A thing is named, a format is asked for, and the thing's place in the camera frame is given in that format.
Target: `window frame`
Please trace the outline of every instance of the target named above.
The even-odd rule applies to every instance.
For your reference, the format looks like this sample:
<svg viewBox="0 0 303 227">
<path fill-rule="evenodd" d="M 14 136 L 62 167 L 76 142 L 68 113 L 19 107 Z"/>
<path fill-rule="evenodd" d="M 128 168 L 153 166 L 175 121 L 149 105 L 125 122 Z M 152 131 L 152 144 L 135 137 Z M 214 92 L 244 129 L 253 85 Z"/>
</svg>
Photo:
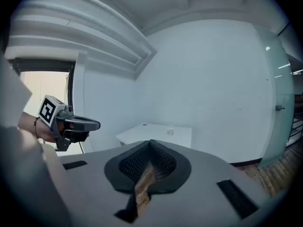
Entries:
<svg viewBox="0 0 303 227">
<path fill-rule="evenodd" d="M 19 58 L 8 60 L 15 72 L 20 76 L 21 72 L 26 71 L 58 71 L 68 72 L 67 83 L 67 101 L 73 109 L 72 103 L 72 85 L 75 71 L 76 61 L 61 61 L 53 59 L 37 59 L 37 58 Z M 81 143 L 79 142 L 82 153 L 84 154 Z"/>
</svg>

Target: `glass panel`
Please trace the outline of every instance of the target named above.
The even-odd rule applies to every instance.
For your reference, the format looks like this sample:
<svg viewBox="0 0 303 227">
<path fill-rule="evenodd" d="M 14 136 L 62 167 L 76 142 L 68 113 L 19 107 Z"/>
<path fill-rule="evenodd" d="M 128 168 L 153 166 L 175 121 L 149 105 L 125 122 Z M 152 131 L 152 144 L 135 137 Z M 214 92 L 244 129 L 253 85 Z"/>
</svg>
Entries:
<svg viewBox="0 0 303 227">
<path fill-rule="evenodd" d="M 287 144 L 294 116 L 294 84 L 288 57 L 276 34 L 256 26 L 267 61 L 273 70 L 276 88 L 276 105 L 282 107 L 275 110 L 275 122 L 266 152 L 258 167 L 264 167 L 279 159 Z"/>
</svg>

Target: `railing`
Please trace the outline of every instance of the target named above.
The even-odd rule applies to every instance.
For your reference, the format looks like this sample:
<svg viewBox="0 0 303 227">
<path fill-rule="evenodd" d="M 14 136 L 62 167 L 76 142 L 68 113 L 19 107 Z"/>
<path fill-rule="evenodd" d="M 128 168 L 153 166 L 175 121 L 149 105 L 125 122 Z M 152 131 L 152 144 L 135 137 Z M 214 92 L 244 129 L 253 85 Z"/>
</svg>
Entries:
<svg viewBox="0 0 303 227">
<path fill-rule="evenodd" d="M 300 134 L 299 137 L 292 138 L 293 136 L 298 134 Z M 288 139 L 288 145 L 297 142 L 302 136 L 303 136 L 303 111 L 294 113 L 294 120 L 293 120 L 292 130 L 290 132 Z"/>
</svg>

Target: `white desk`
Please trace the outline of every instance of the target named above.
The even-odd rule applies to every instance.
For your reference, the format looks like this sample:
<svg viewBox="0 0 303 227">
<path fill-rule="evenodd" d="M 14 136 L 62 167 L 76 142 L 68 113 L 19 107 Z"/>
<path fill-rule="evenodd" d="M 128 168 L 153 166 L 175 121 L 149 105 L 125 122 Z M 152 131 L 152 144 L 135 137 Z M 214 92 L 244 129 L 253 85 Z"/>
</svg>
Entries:
<svg viewBox="0 0 303 227">
<path fill-rule="evenodd" d="M 181 145 L 187 148 L 191 146 L 191 128 L 174 127 L 174 135 L 167 134 L 167 125 L 144 123 L 116 135 L 121 145 L 131 144 L 141 140 L 162 140 Z"/>
</svg>

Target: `floor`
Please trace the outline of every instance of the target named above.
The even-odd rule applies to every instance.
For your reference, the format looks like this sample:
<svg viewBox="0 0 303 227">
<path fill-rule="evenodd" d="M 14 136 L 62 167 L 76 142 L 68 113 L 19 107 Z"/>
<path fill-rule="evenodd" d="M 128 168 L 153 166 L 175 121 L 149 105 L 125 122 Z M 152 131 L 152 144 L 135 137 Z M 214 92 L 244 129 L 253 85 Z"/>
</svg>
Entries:
<svg viewBox="0 0 303 227">
<path fill-rule="evenodd" d="M 257 169 L 258 164 L 237 168 L 257 181 L 271 197 L 275 197 L 290 186 L 302 157 L 303 141 L 301 140 L 287 148 L 279 160 L 262 169 Z"/>
<path fill-rule="evenodd" d="M 303 140 L 287 148 L 283 156 L 276 162 L 258 169 L 258 164 L 237 167 L 249 177 L 257 181 L 271 197 L 288 189 L 303 157 Z M 135 187 L 137 211 L 140 216 L 149 203 L 147 188 L 155 182 L 152 166 L 148 165 Z"/>
</svg>

